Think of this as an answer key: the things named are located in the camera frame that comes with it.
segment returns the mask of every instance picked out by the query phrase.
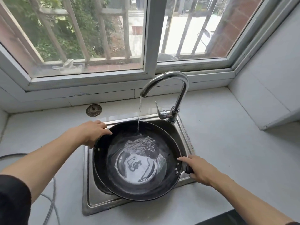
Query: black wok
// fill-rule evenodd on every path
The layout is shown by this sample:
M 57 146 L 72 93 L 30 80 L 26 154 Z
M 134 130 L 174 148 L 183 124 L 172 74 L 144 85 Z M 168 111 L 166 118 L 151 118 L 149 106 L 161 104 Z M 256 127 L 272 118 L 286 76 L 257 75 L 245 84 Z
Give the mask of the black wok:
M 178 145 L 162 128 L 140 121 L 127 121 L 110 128 L 94 147 L 96 178 L 124 199 L 147 201 L 168 193 L 182 170 L 193 173 L 177 158 Z

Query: stainless steel sink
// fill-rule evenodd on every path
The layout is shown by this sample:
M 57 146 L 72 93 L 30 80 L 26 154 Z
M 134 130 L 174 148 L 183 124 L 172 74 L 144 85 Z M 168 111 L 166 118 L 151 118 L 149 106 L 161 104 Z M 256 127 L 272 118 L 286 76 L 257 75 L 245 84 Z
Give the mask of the stainless steel sink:
M 118 123 L 137 119 L 137 117 L 133 117 L 117 121 L 109 121 L 106 122 L 106 125 L 110 128 Z M 140 120 L 153 123 L 170 134 L 170 136 L 176 141 L 182 156 L 195 154 L 193 146 L 179 116 L 176 117 L 175 123 L 161 120 L 158 114 L 141 116 Z M 175 188 L 191 182 L 193 182 L 193 179 L 191 179 L 188 174 L 182 172 Z M 93 149 L 85 146 L 82 213 L 85 216 L 88 216 L 129 202 L 130 201 L 112 194 L 96 178 L 94 178 Z

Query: chrome faucet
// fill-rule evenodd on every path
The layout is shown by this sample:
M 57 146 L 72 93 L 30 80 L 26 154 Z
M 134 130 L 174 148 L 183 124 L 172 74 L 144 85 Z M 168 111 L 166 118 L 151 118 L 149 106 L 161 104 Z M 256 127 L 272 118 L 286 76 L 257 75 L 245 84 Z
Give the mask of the chrome faucet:
M 176 117 L 178 115 L 179 112 L 179 106 L 180 103 L 183 99 L 183 97 L 185 96 L 186 92 L 188 91 L 188 86 L 189 86 L 189 81 L 188 81 L 188 77 L 180 72 L 180 71 L 170 71 L 170 72 L 165 72 L 161 75 L 158 75 L 157 77 L 153 78 L 152 80 L 150 80 L 143 88 L 143 90 L 140 93 L 141 97 L 145 97 L 148 92 L 159 82 L 166 80 L 166 79 L 170 79 L 170 78 L 178 78 L 182 80 L 183 86 L 181 89 L 181 92 L 179 94 L 179 97 L 175 103 L 175 106 L 173 106 L 171 108 L 171 110 L 166 110 L 166 111 L 159 111 L 157 103 L 156 104 L 156 109 L 158 112 L 158 116 L 160 119 L 167 119 L 169 122 L 174 123 L 176 121 Z

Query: brick wall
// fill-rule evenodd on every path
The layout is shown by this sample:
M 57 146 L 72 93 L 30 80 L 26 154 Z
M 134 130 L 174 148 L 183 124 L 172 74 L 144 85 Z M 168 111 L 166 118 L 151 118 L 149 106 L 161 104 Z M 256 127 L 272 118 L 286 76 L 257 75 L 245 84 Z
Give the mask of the brick wall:
M 255 13 L 262 0 L 232 0 L 230 13 L 220 30 L 209 54 L 210 57 L 225 57 Z

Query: window glass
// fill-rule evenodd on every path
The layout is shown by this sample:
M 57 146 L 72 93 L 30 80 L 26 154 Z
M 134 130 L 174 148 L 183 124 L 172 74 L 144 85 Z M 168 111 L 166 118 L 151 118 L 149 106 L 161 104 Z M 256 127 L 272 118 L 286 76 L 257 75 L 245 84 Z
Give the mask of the window glass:
M 226 57 L 262 0 L 168 0 L 158 62 Z
M 31 77 L 143 68 L 147 0 L 0 0 L 0 42 Z

